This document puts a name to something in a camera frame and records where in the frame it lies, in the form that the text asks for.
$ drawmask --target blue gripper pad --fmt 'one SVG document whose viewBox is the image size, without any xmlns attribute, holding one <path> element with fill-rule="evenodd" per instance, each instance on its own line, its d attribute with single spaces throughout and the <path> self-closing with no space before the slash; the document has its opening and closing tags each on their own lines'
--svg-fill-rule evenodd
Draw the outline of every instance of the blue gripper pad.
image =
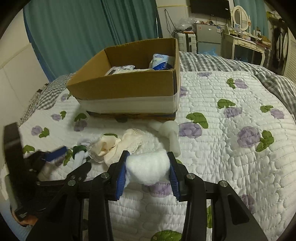
<svg viewBox="0 0 296 241">
<path fill-rule="evenodd" d="M 45 154 L 45 160 L 48 161 L 48 162 L 52 161 L 52 160 L 57 159 L 58 157 L 60 157 L 60 156 L 62 156 L 64 154 L 66 154 L 66 152 L 67 152 L 67 147 L 63 146 L 63 147 L 61 147 L 61 148 L 59 148 L 59 149 L 57 149 L 57 150 L 55 150 L 53 152 L 46 153 Z"/>
<path fill-rule="evenodd" d="M 175 170 L 172 165 L 170 166 L 170 185 L 172 187 L 172 191 L 177 200 L 179 200 L 180 192 L 179 192 L 179 182 L 176 177 Z"/>
<path fill-rule="evenodd" d="M 126 156 L 124 157 L 124 162 L 122 163 L 121 170 L 118 174 L 118 178 L 116 181 L 116 192 L 115 192 L 115 197 L 117 200 L 121 197 L 124 186 L 126 184 L 126 159 L 130 155 L 130 153 L 127 153 Z"/>
</svg>

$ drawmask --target purple flower pattern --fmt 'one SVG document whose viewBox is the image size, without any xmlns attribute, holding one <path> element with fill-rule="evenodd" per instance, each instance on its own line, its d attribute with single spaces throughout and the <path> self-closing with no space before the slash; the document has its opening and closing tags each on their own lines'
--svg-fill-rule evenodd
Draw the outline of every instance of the purple flower pattern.
<svg viewBox="0 0 296 241">
<path fill-rule="evenodd" d="M 183 86 L 180 87 L 180 97 L 186 96 L 187 92 L 188 90 L 185 87 Z"/>
<path fill-rule="evenodd" d="M 43 129 L 40 126 L 35 126 L 32 128 L 31 130 L 31 134 L 32 136 L 37 136 L 39 135 L 41 132 L 43 131 Z"/>
<path fill-rule="evenodd" d="M 242 113 L 241 108 L 229 107 L 229 108 L 225 108 L 224 110 L 224 115 L 227 118 L 235 117 L 237 115 L 240 115 L 241 113 Z"/>
<path fill-rule="evenodd" d="M 254 146 L 260 141 L 261 138 L 258 130 L 251 126 L 245 126 L 243 129 L 241 129 L 237 136 L 237 143 L 243 148 L 250 148 Z"/>
<path fill-rule="evenodd" d="M 243 203 L 246 205 L 246 207 L 248 208 L 248 210 L 253 214 L 255 213 L 255 200 L 251 195 L 246 195 L 243 194 L 241 197 L 241 200 L 243 201 Z"/>
<path fill-rule="evenodd" d="M 189 137 L 192 139 L 202 135 L 202 129 L 199 124 L 193 122 L 185 122 L 179 125 L 179 136 Z"/>
<path fill-rule="evenodd" d="M 151 186 L 142 185 L 142 190 L 149 192 L 152 197 L 166 197 L 173 193 L 170 184 L 164 182 L 157 182 Z"/>
<path fill-rule="evenodd" d="M 210 72 L 197 73 L 197 75 L 200 76 L 200 77 L 208 77 L 208 76 L 210 76 L 211 74 L 212 74 L 212 73 L 210 73 Z"/>
<path fill-rule="evenodd" d="M 85 120 L 76 121 L 74 131 L 83 131 L 85 127 L 87 127 L 87 122 Z"/>
<path fill-rule="evenodd" d="M 237 88 L 241 88 L 241 89 L 248 88 L 248 85 L 242 79 L 236 79 L 234 81 L 234 84 L 237 86 Z"/>
<path fill-rule="evenodd" d="M 69 95 L 69 94 L 63 94 L 63 95 L 61 96 L 61 101 L 64 102 L 64 101 L 67 99 L 68 95 Z"/>
<path fill-rule="evenodd" d="M 62 118 L 60 114 L 52 114 L 51 117 L 55 121 L 59 121 Z"/>
<path fill-rule="evenodd" d="M 285 118 L 284 113 L 279 109 L 274 108 L 274 109 L 271 109 L 270 112 L 271 112 L 271 115 L 276 119 L 284 119 Z"/>
</svg>

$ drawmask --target white wall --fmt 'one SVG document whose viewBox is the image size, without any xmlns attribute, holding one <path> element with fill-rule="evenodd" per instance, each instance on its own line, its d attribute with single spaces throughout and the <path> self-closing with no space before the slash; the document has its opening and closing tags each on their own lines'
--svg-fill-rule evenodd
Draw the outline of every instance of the white wall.
<svg viewBox="0 0 296 241">
<path fill-rule="evenodd" d="M 190 0 L 156 0 L 161 29 L 164 38 L 170 38 L 171 35 L 167 31 L 166 20 L 164 10 L 166 9 L 176 26 L 181 18 L 198 18 L 200 21 L 208 21 L 209 15 L 191 13 Z M 234 8 L 233 0 L 229 0 L 230 9 Z M 216 24 L 216 18 L 212 17 L 211 20 Z M 225 25 L 225 19 L 217 18 L 217 23 Z"/>
<path fill-rule="evenodd" d="M 0 39 L 0 168 L 4 161 L 4 126 L 19 121 L 34 93 L 47 82 L 20 11 Z"/>
</svg>

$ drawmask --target bed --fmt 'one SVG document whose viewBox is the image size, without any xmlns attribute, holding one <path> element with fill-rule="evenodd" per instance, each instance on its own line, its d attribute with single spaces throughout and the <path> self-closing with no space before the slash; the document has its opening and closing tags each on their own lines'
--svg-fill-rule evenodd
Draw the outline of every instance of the bed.
<svg viewBox="0 0 296 241">
<path fill-rule="evenodd" d="M 180 52 L 180 60 L 178 159 L 204 181 L 227 180 L 267 238 L 277 240 L 296 212 L 296 85 L 264 67 L 221 57 Z M 81 138 L 121 136 L 128 128 L 138 128 L 147 136 L 136 153 L 167 148 L 166 140 L 142 120 L 118 123 L 87 116 L 87 125 L 75 129 L 73 120 L 84 110 L 66 89 L 71 76 L 58 78 L 32 100 L 20 121 L 23 146 L 71 148 Z M 61 111 L 66 112 L 63 119 L 58 117 Z M 203 113 L 207 125 L 192 122 L 196 112 Z M 37 126 L 48 128 L 48 135 L 39 138 Z M 63 179 L 72 167 L 71 160 L 58 168 L 48 166 L 40 179 Z M 88 179 L 106 169 L 93 163 Z M 1 190 L 7 198 L 4 175 L 2 169 Z M 130 184 L 109 206 L 116 240 L 162 240 L 167 233 L 178 240 L 182 232 L 186 203 L 176 201 L 167 183 Z M 211 240 L 211 224 L 207 227 Z"/>
</svg>

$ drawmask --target open cardboard box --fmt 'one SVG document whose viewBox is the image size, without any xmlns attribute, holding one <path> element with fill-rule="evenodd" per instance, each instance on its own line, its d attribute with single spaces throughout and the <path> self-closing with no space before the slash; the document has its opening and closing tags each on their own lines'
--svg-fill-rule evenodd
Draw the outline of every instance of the open cardboard box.
<svg viewBox="0 0 296 241">
<path fill-rule="evenodd" d="M 105 76 L 113 66 L 147 69 L 155 53 L 174 56 L 174 68 Z M 150 39 L 108 47 L 77 71 L 67 88 L 90 115 L 174 119 L 180 92 L 178 42 Z"/>
</svg>

